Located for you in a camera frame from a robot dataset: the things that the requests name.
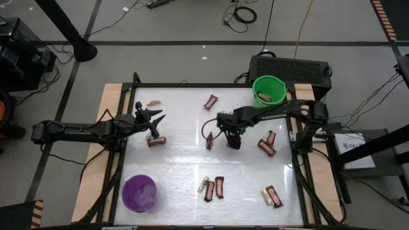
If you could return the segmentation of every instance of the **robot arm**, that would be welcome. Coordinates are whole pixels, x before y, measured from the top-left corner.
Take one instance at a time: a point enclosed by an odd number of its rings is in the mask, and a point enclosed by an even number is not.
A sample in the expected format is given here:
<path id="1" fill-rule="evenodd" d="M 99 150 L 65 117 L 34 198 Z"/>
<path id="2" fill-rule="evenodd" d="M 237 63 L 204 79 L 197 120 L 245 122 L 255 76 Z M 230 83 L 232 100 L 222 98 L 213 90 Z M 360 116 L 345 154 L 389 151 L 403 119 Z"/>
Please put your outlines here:
<path id="1" fill-rule="evenodd" d="M 220 112 L 216 120 L 217 127 L 225 133 L 228 139 L 229 147 L 239 150 L 240 136 L 244 134 L 247 127 L 253 127 L 260 121 L 287 117 L 295 118 L 305 124 L 303 130 L 297 133 L 297 147 L 300 151 L 310 151 L 317 129 L 327 124 L 328 110 L 327 106 L 321 102 L 292 100 L 264 108 L 245 106 L 235 109 L 232 114 Z"/>
<path id="2" fill-rule="evenodd" d="M 94 124 L 42 121 L 33 127 L 31 140 L 35 144 L 51 144 L 56 141 L 92 142 L 113 148 L 120 140 L 147 129 L 150 129 L 153 137 L 159 137 L 156 127 L 165 115 L 152 122 L 150 120 L 162 111 L 142 109 L 140 102 L 137 102 L 135 107 L 135 117 L 122 114 Z"/>

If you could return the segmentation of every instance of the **table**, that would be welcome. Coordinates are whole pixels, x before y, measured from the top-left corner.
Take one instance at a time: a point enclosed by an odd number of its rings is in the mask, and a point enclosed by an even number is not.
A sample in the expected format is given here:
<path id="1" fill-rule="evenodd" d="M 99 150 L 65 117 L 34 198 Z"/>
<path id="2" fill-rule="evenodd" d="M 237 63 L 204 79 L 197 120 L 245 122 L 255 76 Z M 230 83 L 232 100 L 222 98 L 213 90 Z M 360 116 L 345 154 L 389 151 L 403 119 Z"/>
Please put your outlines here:
<path id="1" fill-rule="evenodd" d="M 145 86 L 146 87 L 154 86 L 154 84 L 145 84 Z M 110 109 L 110 111 L 116 111 L 118 109 L 118 102 L 120 100 L 121 89 L 122 84 L 105 85 L 102 101 L 100 104 L 100 109 L 97 116 L 98 118 L 100 115 L 102 115 L 105 109 Z M 295 94 L 293 94 L 293 96 L 296 96 L 298 99 L 313 99 L 314 97 L 311 85 L 300 84 L 296 85 L 295 89 L 296 89 Z M 125 98 L 126 99 L 124 101 L 123 112 L 126 112 L 127 110 L 130 92 L 125 94 Z M 294 131 L 297 130 L 297 124 L 294 119 L 291 119 L 291 129 Z M 322 150 L 325 153 L 327 152 L 326 146 L 323 143 L 314 143 L 314 147 L 319 150 Z M 92 156 L 98 153 L 101 149 L 102 149 L 101 146 L 97 144 L 91 144 L 89 148 L 88 159 L 90 159 Z M 116 155 L 115 157 L 116 158 L 114 159 L 113 167 L 116 167 L 116 161 L 118 160 L 118 156 Z M 85 170 L 72 217 L 73 221 L 79 220 L 89 210 L 89 208 L 95 202 L 96 198 L 101 193 L 102 183 L 104 180 L 104 175 L 107 167 L 107 161 L 108 154 L 107 153 L 102 154 L 101 156 L 96 158 L 95 161 L 92 164 L 90 164 L 88 168 Z M 339 206 L 339 198 L 332 176 L 330 164 L 324 158 L 314 153 L 309 155 L 309 163 L 311 165 L 311 174 L 314 180 L 314 187 L 318 197 L 321 199 L 321 201 L 327 207 L 327 209 L 333 214 L 333 216 L 336 219 L 341 220 L 342 213 Z M 305 223 L 311 224 L 315 223 L 316 218 L 314 218 L 311 200 L 309 199 L 307 194 L 304 195 L 304 199 L 305 204 L 301 205 L 304 207 L 306 211 L 305 213 L 302 214 L 303 221 Z M 112 202 L 115 202 L 115 200 L 112 199 L 111 192 L 111 195 L 106 199 L 105 202 L 104 214 L 102 217 L 103 221 L 112 220 L 112 213 L 115 213 L 115 211 L 111 209 Z"/>

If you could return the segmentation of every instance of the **candy bar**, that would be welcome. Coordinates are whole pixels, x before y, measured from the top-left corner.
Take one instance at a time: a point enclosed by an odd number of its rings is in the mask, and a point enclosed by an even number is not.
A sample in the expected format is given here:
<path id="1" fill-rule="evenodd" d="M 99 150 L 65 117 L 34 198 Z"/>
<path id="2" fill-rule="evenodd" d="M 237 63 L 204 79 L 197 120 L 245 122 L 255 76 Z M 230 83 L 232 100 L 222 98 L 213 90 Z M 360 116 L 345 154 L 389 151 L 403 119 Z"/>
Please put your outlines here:
<path id="1" fill-rule="evenodd" d="M 210 109 L 210 108 L 213 106 L 213 104 L 214 104 L 218 99 L 219 99 L 219 98 L 218 98 L 217 96 L 215 96 L 215 95 L 210 95 L 209 101 L 207 101 L 203 106 L 204 106 L 206 109 Z"/>
<path id="2" fill-rule="evenodd" d="M 206 195 L 204 196 L 204 200 L 206 202 L 210 202 L 212 201 L 213 189 L 215 187 L 215 183 L 212 181 L 207 181 L 206 184 L 207 184 L 207 187 L 206 187 Z"/>
<path id="3" fill-rule="evenodd" d="M 159 103 L 160 103 L 160 100 L 152 100 L 152 101 L 148 102 L 146 105 L 151 106 L 151 105 L 156 105 L 156 104 L 159 104 Z"/>
<path id="4" fill-rule="evenodd" d="M 197 189 L 197 192 L 202 192 L 203 189 L 205 189 L 207 181 L 209 181 L 209 177 L 204 176 L 202 183 L 200 184 L 199 188 Z"/>
<path id="5" fill-rule="evenodd" d="M 271 102 L 272 99 L 269 96 L 264 95 L 263 93 L 258 92 L 257 96 L 265 102 Z"/>
<path id="6" fill-rule="evenodd" d="M 273 201 L 271 200 L 265 188 L 261 189 L 261 195 L 263 195 L 264 200 L 266 201 L 267 205 L 273 205 Z"/>
<path id="7" fill-rule="evenodd" d="M 218 198 L 222 199 L 223 198 L 223 181 L 224 177 L 223 176 L 217 176 L 215 178 L 216 181 L 216 195 Z"/>
<path id="8" fill-rule="evenodd" d="M 267 141 L 266 141 L 266 139 L 261 139 L 259 142 L 258 142 L 258 146 L 265 152 L 265 153 L 267 153 L 267 155 L 269 155 L 269 156 L 274 156 L 275 155 L 275 153 L 276 153 L 276 150 L 274 150 L 273 149 L 273 147 L 271 146 L 271 145 L 269 145 L 268 143 L 267 143 Z"/>
<path id="9" fill-rule="evenodd" d="M 157 139 L 150 139 L 148 140 L 148 146 L 155 146 L 158 144 L 165 144 L 166 143 L 166 137 L 159 137 Z"/>
<path id="10" fill-rule="evenodd" d="M 209 136 L 206 138 L 206 149 L 211 150 L 213 146 L 213 134 L 209 133 Z"/>
<path id="11" fill-rule="evenodd" d="M 268 135 L 268 138 L 267 138 L 267 143 L 268 143 L 269 145 L 273 146 L 273 144 L 274 144 L 274 139 L 275 139 L 275 132 L 273 132 L 273 131 L 268 131 L 268 133 L 269 133 L 269 135 Z"/>
<path id="12" fill-rule="evenodd" d="M 281 203 L 280 197 L 277 195 L 277 192 L 275 191 L 273 185 L 268 186 L 266 190 L 267 190 L 267 194 L 270 196 L 271 200 L 274 203 L 274 207 L 276 208 L 281 207 L 282 203 Z"/>

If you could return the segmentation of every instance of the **green bucket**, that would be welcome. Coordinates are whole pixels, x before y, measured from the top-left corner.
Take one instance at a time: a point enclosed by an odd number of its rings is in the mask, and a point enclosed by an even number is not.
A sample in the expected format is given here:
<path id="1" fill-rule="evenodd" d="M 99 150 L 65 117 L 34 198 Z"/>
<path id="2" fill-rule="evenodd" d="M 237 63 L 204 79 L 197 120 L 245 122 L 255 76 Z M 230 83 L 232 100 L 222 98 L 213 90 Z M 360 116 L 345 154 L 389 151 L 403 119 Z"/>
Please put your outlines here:
<path id="1" fill-rule="evenodd" d="M 269 96 L 272 102 L 266 102 L 259 98 L 258 93 Z M 268 107 L 280 104 L 286 98 L 286 85 L 280 79 L 273 76 L 262 76 L 253 83 L 254 102 L 257 107 Z"/>

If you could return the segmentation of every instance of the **white table surface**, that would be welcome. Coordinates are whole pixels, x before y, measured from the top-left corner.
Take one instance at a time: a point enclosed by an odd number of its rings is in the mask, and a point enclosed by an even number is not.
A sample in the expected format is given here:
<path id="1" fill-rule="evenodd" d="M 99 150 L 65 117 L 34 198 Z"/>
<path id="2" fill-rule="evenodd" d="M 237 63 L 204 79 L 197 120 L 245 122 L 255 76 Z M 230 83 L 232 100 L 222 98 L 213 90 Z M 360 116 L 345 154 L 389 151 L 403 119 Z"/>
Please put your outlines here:
<path id="1" fill-rule="evenodd" d="M 209 96 L 219 98 L 208 111 L 203 107 Z M 115 225 L 172 226 L 284 226 L 302 225 L 297 185 L 291 168 L 291 151 L 285 119 L 258 123 L 242 135 L 242 147 L 226 147 L 221 135 L 213 148 L 205 148 L 201 127 L 219 111 L 253 105 L 251 88 L 137 88 L 135 102 L 146 106 L 150 100 L 161 104 L 148 107 L 162 109 L 166 117 L 158 130 L 167 142 L 148 147 L 146 134 L 128 139 Z M 268 131 L 277 133 L 277 154 L 268 157 L 257 143 Z M 217 134 L 216 121 L 205 126 L 204 133 Z M 124 183 L 136 174 L 147 174 L 158 187 L 158 202 L 145 213 L 135 213 L 123 204 Z M 205 191 L 197 192 L 205 175 L 214 181 L 224 176 L 224 199 L 213 195 L 203 200 Z M 267 206 L 260 190 L 273 185 L 284 206 Z"/>

